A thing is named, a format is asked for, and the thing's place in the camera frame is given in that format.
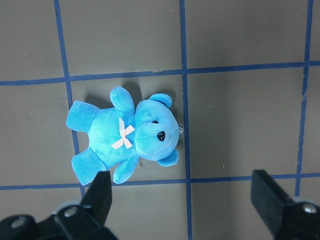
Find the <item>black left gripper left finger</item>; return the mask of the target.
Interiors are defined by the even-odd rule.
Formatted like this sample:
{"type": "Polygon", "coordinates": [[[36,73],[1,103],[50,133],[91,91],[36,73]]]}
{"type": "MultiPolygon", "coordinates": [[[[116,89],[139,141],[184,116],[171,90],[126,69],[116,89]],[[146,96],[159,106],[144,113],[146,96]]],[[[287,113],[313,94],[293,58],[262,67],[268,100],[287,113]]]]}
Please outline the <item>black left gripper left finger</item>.
{"type": "Polygon", "coordinates": [[[112,205],[111,176],[100,171],[78,204],[61,208],[54,217],[64,240],[114,240],[105,227],[112,205]]]}

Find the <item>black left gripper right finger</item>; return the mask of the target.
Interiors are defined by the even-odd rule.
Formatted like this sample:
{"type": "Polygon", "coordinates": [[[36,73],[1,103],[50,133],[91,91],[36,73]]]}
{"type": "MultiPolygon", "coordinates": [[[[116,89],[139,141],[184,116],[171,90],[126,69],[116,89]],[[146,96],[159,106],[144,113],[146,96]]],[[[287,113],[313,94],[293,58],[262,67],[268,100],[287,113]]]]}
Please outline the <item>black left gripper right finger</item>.
{"type": "Polygon", "coordinates": [[[265,170],[252,171],[250,200],[274,240],[320,238],[320,206],[290,197],[265,170]]]}

